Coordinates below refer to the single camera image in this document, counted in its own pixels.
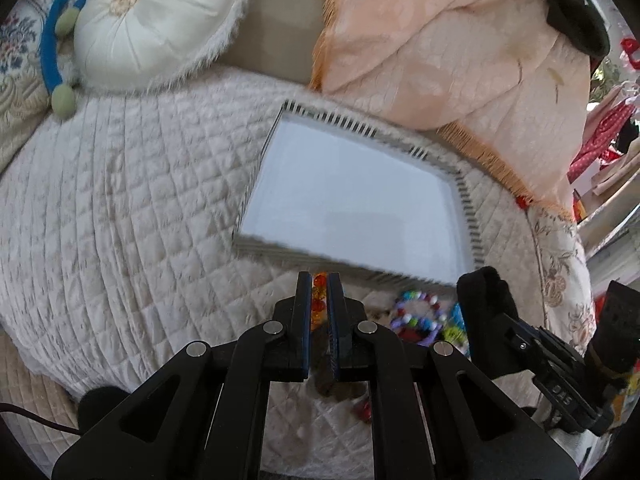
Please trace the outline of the brown scrunchie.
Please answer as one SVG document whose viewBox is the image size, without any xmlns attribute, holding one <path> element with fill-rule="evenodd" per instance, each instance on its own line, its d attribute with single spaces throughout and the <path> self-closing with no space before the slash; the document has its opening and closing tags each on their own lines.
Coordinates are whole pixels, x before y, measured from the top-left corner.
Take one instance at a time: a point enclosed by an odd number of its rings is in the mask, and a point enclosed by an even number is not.
<svg viewBox="0 0 640 480">
<path fill-rule="evenodd" d="M 329 368 L 318 368 L 314 372 L 314 388 L 322 398 L 336 402 L 357 400 L 367 393 L 363 382 L 338 382 Z"/>
</svg>

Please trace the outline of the red satin bow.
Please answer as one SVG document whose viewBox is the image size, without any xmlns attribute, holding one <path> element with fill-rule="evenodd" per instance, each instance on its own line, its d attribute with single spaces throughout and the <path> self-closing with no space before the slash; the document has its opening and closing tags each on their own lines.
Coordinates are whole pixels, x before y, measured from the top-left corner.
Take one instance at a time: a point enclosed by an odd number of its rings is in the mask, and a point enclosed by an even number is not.
<svg viewBox="0 0 640 480">
<path fill-rule="evenodd" d="M 372 408 L 369 398 L 362 399 L 354 405 L 354 414 L 365 424 L 370 424 L 372 420 Z"/>
</svg>

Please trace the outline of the black velvet pouch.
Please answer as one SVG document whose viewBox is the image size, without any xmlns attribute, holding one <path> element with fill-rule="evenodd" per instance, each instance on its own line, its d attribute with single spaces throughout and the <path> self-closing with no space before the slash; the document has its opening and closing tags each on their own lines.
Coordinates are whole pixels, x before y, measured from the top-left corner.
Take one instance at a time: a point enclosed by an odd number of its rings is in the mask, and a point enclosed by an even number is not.
<svg viewBox="0 0 640 480">
<path fill-rule="evenodd" d="M 457 298 L 468 334 L 472 363 L 489 379 L 539 372 L 538 330 L 524 322 L 509 284 L 492 266 L 463 274 Z"/>
</svg>

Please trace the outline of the floral cream bed skirt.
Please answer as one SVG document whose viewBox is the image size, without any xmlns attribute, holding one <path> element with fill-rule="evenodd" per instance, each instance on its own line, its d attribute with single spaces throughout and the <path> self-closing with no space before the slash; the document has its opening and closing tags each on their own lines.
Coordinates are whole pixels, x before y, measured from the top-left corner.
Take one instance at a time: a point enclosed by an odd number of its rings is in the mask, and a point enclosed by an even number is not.
<svg viewBox="0 0 640 480">
<path fill-rule="evenodd" d="M 577 224 L 536 205 L 528 208 L 526 218 L 540 273 L 544 327 L 583 356 L 597 322 Z"/>
</svg>

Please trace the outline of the striped black white tray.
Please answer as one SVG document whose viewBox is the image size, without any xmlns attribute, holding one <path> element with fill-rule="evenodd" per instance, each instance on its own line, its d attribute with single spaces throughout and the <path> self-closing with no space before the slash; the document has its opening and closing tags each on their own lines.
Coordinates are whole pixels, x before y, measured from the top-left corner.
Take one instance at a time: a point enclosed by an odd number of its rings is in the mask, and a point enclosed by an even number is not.
<svg viewBox="0 0 640 480">
<path fill-rule="evenodd" d="M 286 101 L 239 211 L 243 252 L 371 283 L 452 287 L 485 263 L 450 162 L 355 118 Z"/>
</svg>

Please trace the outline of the quilted cream bedspread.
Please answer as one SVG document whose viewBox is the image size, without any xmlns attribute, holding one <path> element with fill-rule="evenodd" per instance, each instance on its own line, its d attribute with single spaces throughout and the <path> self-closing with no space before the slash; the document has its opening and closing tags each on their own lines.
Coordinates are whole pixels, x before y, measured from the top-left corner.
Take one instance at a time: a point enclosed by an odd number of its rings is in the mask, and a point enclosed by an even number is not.
<svg viewBox="0 0 640 480">
<path fill-rule="evenodd" d="M 518 313 L 544 324 L 532 229 L 512 194 L 438 143 L 305 90 L 218 66 L 155 94 L 81 93 L 1 177 L 1 324 L 30 367 L 79 398 L 134 390 L 192 340 L 235 340 L 293 295 L 299 266 L 235 252 L 250 175 L 285 100 L 419 145 L 464 177 L 485 262 Z M 369 426 L 347 401 L 271 386 L 262 469 L 372 477 Z"/>
</svg>

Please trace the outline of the hanging red clothes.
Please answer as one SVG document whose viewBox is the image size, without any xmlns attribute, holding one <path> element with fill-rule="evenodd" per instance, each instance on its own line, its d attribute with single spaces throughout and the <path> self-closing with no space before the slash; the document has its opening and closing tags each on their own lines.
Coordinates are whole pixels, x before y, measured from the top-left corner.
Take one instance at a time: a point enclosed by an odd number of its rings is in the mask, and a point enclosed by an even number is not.
<svg viewBox="0 0 640 480">
<path fill-rule="evenodd" d="M 626 121 L 639 109 L 639 87 L 631 81 L 616 84 L 587 115 L 582 147 L 567 173 L 570 183 L 577 180 L 610 146 Z"/>
</svg>

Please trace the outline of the beige upholstered headboard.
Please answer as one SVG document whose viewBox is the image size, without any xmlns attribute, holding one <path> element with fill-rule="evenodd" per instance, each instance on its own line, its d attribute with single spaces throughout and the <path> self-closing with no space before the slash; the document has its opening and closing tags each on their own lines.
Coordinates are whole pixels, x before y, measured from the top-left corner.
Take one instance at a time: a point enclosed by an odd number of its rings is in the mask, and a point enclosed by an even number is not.
<svg viewBox="0 0 640 480">
<path fill-rule="evenodd" d="M 250 0 L 222 64 L 309 84 L 322 0 Z"/>
</svg>

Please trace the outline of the peach fringed blanket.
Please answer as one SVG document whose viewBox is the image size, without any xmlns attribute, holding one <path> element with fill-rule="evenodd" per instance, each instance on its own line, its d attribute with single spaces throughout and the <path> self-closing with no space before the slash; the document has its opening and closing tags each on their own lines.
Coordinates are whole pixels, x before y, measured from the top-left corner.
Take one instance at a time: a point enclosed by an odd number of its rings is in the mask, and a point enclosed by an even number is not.
<svg viewBox="0 0 640 480">
<path fill-rule="evenodd" d="M 323 0 L 310 84 L 570 214 L 590 61 L 547 16 L 546 0 Z"/>
</svg>

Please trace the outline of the round white satin cushion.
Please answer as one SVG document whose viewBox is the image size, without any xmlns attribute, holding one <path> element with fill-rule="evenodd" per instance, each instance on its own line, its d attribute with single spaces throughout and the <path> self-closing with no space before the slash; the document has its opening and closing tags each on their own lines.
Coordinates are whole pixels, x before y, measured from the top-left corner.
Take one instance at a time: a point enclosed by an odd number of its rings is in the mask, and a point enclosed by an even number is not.
<svg viewBox="0 0 640 480">
<path fill-rule="evenodd" d="M 230 47 L 250 0 L 86 0 L 74 31 L 82 85 L 102 92 L 174 86 Z"/>
</svg>

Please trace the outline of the floral embroidered pillow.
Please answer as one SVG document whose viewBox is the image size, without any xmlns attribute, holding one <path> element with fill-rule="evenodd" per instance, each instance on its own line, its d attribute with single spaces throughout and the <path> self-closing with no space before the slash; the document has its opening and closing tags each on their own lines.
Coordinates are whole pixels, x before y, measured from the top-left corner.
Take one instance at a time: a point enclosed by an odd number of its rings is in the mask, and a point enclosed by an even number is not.
<svg viewBox="0 0 640 480">
<path fill-rule="evenodd" d="M 1 168 L 9 165 L 50 110 L 39 46 L 52 3 L 17 0 L 1 25 Z"/>
</svg>

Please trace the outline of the green blue plush toy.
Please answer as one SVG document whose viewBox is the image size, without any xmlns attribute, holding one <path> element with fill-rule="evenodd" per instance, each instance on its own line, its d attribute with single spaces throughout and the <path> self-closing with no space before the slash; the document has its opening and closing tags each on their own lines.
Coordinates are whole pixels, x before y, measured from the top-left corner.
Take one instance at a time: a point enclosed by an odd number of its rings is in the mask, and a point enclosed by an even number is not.
<svg viewBox="0 0 640 480">
<path fill-rule="evenodd" d="M 68 84 L 58 68 L 58 43 L 74 31 L 80 11 L 87 0 L 53 0 L 44 21 L 40 38 L 39 58 L 44 86 L 50 96 L 53 114 L 58 119 L 70 119 L 77 103 L 73 86 Z"/>
</svg>

